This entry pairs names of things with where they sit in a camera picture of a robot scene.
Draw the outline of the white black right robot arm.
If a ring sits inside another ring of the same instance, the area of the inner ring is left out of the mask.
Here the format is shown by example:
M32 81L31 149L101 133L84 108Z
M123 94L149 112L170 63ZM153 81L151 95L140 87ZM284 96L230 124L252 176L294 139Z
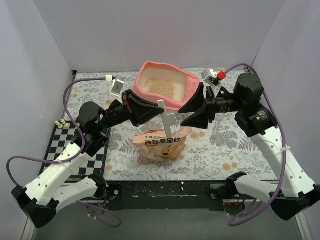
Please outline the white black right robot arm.
M280 125L270 108L261 104L264 87L252 73L242 73L233 92L221 86L223 72L204 78L192 98L178 111L191 113L182 127L207 129L216 114L235 113L237 125L257 146L278 178L278 184L257 180L244 172L229 176L225 185L212 191L221 197L237 199L246 195L270 202L272 210L288 221L320 200L320 187L301 168L285 142Z

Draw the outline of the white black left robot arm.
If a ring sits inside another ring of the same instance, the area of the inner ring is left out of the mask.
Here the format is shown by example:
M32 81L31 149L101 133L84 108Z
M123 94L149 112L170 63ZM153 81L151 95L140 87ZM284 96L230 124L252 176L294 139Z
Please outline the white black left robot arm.
M164 113L157 104L146 101L132 90L122 94L122 102L114 100L105 110L93 101L84 103L74 125L76 135L48 168L26 186L17 185L11 192L20 209L36 228L47 225L63 208L85 198L104 199L107 182L97 173L64 186L71 175L109 140L108 129L131 121L139 127Z

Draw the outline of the clear plastic litter scoop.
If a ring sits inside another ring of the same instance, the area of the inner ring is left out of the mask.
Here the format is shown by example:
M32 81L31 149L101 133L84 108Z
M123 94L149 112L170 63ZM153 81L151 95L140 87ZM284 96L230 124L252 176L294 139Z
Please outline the clear plastic litter scoop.
M214 119L214 126L213 126L213 129L212 129L212 135L213 136L217 136L218 133L219 133L219 130L220 130L220 125L222 123L222 121L224 120L224 114L223 113L217 113L215 115L215 119Z

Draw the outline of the orange cat litter bag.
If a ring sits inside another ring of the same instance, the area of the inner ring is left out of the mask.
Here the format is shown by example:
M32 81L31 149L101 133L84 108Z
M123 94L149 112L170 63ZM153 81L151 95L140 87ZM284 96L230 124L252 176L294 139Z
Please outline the orange cat litter bag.
M167 137L163 129L157 129L134 136L133 144L139 149L137 162L152 165L176 159L192 131L191 127L182 127L173 137Z

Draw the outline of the pink cat litter box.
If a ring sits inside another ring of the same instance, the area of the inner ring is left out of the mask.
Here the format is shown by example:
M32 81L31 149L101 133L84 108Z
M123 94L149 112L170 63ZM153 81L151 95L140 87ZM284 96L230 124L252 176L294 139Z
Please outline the pink cat litter box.
M178 113L196 93L200 79L174 65L146 61L134 82L132 91L151 103L163 100L169 111Z

